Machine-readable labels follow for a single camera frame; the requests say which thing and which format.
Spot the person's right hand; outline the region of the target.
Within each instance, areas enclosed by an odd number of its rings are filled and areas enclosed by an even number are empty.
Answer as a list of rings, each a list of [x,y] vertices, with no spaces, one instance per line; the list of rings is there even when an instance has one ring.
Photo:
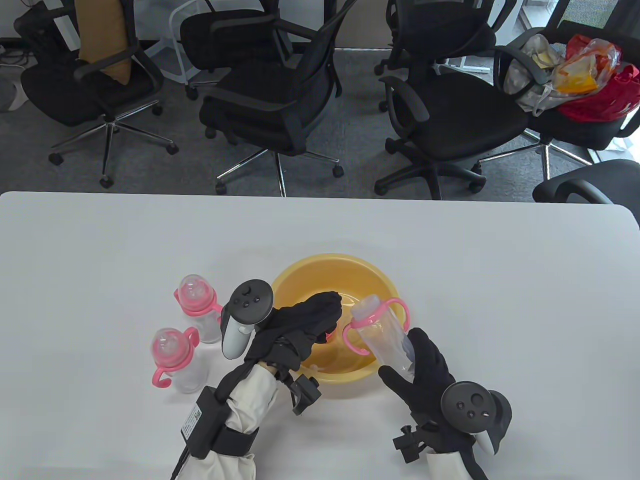
[[[412,414],[426,416],[443,436],[457,436],[441,409],[445,390],[455,382],[439,348],[420,327],[412,327],[407,338],[414,349],[414,378],[407,381],[391,366],[378,369],[382,382],[407,404]]]

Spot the person's left hand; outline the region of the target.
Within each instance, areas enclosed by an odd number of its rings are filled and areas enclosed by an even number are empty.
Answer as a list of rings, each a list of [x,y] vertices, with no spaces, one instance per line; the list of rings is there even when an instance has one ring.
[[[273,309],[258,325],[244,363],[263,362],[283,373],[298,371],[311,356],[313,346],[327,342],[342,313],[342,297],[336,291],[320,292],[293,306]]]

